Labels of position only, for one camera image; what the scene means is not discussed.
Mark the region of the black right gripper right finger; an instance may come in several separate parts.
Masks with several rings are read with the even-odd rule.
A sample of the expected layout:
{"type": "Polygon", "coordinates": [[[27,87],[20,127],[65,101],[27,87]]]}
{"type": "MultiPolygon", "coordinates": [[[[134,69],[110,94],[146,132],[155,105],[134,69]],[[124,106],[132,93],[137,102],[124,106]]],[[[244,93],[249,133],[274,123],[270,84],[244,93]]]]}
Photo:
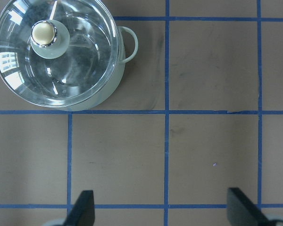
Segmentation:
{"type": "Polygon", "coordinates": [[[227,219],[232,226],[269,225],[268,218],[237,187],[227,189],[227,219]]]}

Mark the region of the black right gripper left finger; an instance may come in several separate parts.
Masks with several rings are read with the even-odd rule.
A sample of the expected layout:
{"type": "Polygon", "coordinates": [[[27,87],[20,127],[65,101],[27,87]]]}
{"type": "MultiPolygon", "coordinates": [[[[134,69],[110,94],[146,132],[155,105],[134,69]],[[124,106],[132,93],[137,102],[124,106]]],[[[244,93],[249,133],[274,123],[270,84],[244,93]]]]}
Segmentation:
{"type": "Polygon", "coordinates": [[[65,226],[93,226],[95,222],[94,194],[92,190],[80,193],[64,221],[65,226]]]}

